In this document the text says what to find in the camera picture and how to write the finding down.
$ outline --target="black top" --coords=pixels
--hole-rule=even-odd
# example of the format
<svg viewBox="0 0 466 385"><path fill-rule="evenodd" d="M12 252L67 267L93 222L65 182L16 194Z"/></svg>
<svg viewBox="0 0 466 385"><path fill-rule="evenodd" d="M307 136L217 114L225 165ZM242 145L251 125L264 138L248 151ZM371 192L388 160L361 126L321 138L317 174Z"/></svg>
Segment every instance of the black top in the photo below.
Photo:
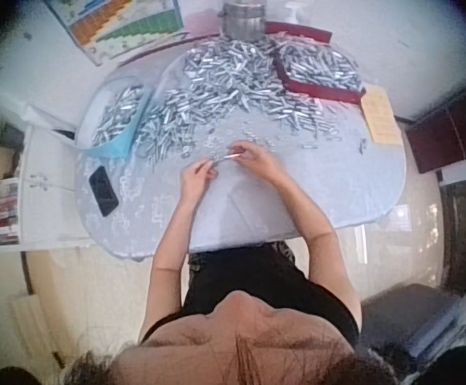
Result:
<svg viewBox="0 0 466 385"><path fill-rule="evenodd" d="M164 324L193 314L212 313L234 290L242 290L275 309L317 315L334 325L353 347L359 338L354 317L329 290L306 279L288 259L266 247L227 249L207 256L193 277L178 312L162 318L142 342Z"/></svg>

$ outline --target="stainless steel container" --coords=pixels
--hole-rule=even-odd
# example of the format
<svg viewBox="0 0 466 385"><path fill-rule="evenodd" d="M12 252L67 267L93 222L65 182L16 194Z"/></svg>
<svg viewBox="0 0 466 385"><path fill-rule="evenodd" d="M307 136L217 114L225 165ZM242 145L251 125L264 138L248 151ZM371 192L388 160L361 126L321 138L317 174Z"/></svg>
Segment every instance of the stainless steel container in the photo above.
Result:
<svg viewBox="0 0 466 385"><path fill-rule="evenodd" d="M266 0L224 0L222 33L236 40L255 42L265 35Z"/></svg>

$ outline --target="white cabinet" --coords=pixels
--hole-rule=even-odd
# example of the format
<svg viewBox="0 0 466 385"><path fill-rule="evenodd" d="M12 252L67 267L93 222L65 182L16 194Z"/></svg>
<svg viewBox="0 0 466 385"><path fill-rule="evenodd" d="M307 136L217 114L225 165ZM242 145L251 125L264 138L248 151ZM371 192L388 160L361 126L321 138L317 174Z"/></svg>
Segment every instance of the white cabinet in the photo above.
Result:
<svg viewBox="0 0 466 385"><path fill-rule="evenodd" d="M78 150L46 127L24 124L18 173L19 243L0 245L0 253L93 244L75 203Z"/></svg>
<svg viewBox="0 0 466 385"><path fill-rule="evenodd" d="M24 181L21 191L22 243L53 244L89 238L79 219L74 191Z"/></svg>
<svg viewBox="0 0 466 385"><path fill-rule="evenodd" d="M23 179L74 190L77 150L41 128L31 129L28 142Z"/></svg>

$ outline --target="smartphone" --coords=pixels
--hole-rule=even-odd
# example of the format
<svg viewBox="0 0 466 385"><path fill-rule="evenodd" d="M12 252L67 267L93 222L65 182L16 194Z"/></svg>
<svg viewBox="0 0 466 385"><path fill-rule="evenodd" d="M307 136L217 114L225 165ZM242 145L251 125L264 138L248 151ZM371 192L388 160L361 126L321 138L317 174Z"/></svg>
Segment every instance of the smartphone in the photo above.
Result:
<svg viewBox="0 0 466 385"><path fill-rule="evenodd" d="M89 181L99 210L101 210L103 217L107 217L119 205L119 200L117 199L117 195L115 195L115 191L113 191L104 166L97 168L90 175Z"/></svg>

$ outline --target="light blue basket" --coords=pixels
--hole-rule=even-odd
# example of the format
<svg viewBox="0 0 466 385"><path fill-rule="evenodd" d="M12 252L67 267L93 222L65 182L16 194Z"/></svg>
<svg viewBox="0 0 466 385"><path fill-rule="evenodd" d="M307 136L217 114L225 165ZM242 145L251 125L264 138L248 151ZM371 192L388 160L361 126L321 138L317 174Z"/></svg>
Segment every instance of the light blue basket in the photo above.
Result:
<svg viewBox="0 0 466 385"><path fill-rule="evenodd" d="M127 127L112 140L93 147L95 130L99 125L99 121L104 112L104 107L108 104L110 98L117 92L129 86L143 85L144 94L138 103L136 114L131 118L131 122ZM76 133L75 144L89 156L98 156L103 158L125 158L131 151L132 141L136 133L136 128L140 122L140 118L152 98L154 90L152 87L145 85L140 79L135 76L128 75L120 78L108 80L95 93L83 122L79 126Z"/></svg>

